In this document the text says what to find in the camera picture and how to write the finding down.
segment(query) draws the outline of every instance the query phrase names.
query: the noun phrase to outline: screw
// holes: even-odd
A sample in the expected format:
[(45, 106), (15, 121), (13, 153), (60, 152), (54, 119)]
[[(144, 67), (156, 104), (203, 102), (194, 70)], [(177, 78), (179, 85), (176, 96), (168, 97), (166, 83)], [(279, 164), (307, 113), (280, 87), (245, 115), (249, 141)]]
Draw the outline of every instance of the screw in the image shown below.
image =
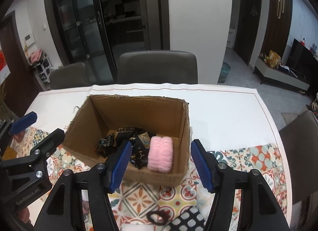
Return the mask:
[(96, 168), (97, 169), (103, 169), (105, 167), (105, 164), (104, 163), (98, 163), (97, 165), (96, 165)]
[(225, 163), (219, 163), (218, 165), (217, 165), (220, 169), (226, 169), (226, 164)]
[(37, 178), (42, 177), (43, 173), (42, 171), (37, 171), (37, 173), (35, 174), (37, 176)]
[(253, 175), (259, 175), (260, 172), (257, 169), (252, 169), (252, 174)]
[(72, 170), (71, 170), (71, 169), (66, 169), (66, 170), (63, 172), (63, 175), (68, 176), (68, 175), (70, 175), (70, 174), (71, 174), (71, 172), (72, 172)]

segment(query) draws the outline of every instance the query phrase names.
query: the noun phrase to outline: gray chair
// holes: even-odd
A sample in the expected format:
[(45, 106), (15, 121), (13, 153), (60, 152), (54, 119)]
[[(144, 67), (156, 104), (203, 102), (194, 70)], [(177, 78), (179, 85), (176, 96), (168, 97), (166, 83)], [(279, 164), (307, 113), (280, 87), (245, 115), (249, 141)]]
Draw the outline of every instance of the gray chair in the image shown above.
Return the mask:
[(50, 74), (52, 90), (91, 86), (84, 63), (69, 64)]
[(318, 190), (318, 122), (305, 111), (279, 131), (288, 160), (292, 181), (293, 204)]
[(198, 84), (195, 55), (181, 51), (139, 51), (118, 59), (118, 84)]

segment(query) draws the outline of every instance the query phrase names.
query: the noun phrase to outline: cardboard box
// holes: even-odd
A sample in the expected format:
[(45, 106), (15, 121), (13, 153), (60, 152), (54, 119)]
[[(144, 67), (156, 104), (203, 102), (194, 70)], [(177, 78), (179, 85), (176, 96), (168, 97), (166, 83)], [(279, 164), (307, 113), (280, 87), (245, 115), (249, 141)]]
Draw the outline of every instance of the cardboard box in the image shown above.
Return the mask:
[(71, 122), (63, 145), (93, 167), (105, 161), (95, 152), (99, 140), (122, 127), (138, 127), (158, 136), (169, 136), (174, 149), (170, 173), (152, 172), (146, 167), (138, 170), (129, 163), (124, 179), (170, 187), (181, 183), (190, 152), (188, 103), (163, 97), (89, 96)]

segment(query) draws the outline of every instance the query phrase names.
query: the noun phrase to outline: red poster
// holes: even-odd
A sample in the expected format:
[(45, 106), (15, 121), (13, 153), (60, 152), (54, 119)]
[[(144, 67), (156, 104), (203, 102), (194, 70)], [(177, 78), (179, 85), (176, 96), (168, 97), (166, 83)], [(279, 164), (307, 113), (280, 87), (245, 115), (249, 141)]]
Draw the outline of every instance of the red poster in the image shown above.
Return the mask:
[(0, 71), (7, 65), (7, 62), (4, 59), (4, 54), (2, 50), (0, 50)]

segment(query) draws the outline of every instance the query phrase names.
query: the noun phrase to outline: polka dot cloth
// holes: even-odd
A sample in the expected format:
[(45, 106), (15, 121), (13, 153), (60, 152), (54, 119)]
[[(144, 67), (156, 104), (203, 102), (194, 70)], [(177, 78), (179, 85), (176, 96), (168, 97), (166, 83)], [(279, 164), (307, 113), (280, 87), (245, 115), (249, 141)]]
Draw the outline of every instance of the polka dot cloth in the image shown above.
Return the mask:
[(203, 231), (204, 218), (196, 207), (191, 207), (169, 223), (164, 231)]

